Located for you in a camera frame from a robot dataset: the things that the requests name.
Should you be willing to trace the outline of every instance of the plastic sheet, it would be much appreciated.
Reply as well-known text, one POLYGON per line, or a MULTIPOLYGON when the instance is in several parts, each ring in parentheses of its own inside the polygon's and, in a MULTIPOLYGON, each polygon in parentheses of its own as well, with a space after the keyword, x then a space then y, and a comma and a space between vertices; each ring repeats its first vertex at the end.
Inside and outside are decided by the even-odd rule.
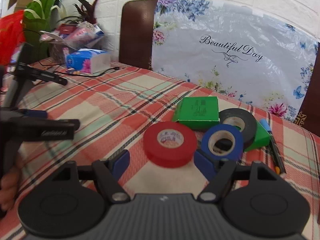
POLYGON ((158 0, 154 71, 193 82, 294 121, 308 90, 317 42, 248 7, 158 0))

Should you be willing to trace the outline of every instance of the red bag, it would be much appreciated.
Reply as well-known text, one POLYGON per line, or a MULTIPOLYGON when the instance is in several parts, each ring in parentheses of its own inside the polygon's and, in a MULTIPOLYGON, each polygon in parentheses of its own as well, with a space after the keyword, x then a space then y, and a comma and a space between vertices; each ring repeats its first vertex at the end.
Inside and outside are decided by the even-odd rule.
POLYGON ((0 65, 9 64, 14 49, 25 41, 22 19, 23 10, 0 18, 0 65))

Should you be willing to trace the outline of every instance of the chair backrest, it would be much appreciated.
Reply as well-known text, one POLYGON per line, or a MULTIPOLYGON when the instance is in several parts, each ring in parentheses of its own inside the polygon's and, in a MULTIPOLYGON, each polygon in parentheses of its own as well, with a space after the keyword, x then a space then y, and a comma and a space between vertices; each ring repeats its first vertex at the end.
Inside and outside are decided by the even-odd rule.
MULTIPOLYGON (((119 61, 151 69, 154 11, 157 0, 129 1, 123 7, 119 61)), ((320 136, 320 53, 295 123, 320 136)))

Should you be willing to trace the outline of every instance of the green gift bag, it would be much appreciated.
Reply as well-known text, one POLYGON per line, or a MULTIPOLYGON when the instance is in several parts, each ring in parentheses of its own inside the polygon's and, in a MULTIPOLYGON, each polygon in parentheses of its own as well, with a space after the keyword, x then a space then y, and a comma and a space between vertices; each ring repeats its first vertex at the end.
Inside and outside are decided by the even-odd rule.
POLYGON ((49 22, 52 10, 56 8, 61 18, 66 17, 63 4, 59 7, 54 5, 55 1, 57 0, 33 0, 24 10, 23 25, 26 42, 34 46, 33 53, 30 55, 32 62, 48 57, 48 44, 40 43, 39 32, 51 31, 49 22))

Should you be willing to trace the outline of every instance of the table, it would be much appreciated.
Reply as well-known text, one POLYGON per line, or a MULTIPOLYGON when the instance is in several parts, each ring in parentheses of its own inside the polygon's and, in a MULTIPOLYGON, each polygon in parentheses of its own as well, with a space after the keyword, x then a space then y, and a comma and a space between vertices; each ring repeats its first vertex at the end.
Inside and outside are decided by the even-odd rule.
MULTIPOLYGON (((186 193, 195 196, 207 181, 190 162, 177 169, 165 169, 148 161, 143 150, 144 131, 153 123, 170 121, 183 97, 217 96, 220 111, 243 108, 257 120, 267 118, 287 170, 287 182, 309 202, 310 219, 304 236, 320 238, 317 224, 320 195, 320 138, 307 130, 270 115, 263 110, 220 95, 195 84, 120 63, 121 69, 97 78, 66 76, 68 85, 37 85, 20 107, 47 110, 51 119, 78 118, 81 127, 73 141, 23 143, 25 162, 19 196, 15 207, 0 220, 1 240, 20 239, 24 231, 17 217, 19 201, 65 161, 89 165, 127 149, 131 162, 119 183, 133 196, 135 193, 186 193)), ((196 132, 200 141, 203 133, 196 132)), ((242 162, 260 160, 273 168, 271 156, 264 149, 244 153, 242 162)), ((88 181, 84 186, 94 188, 88 181)))

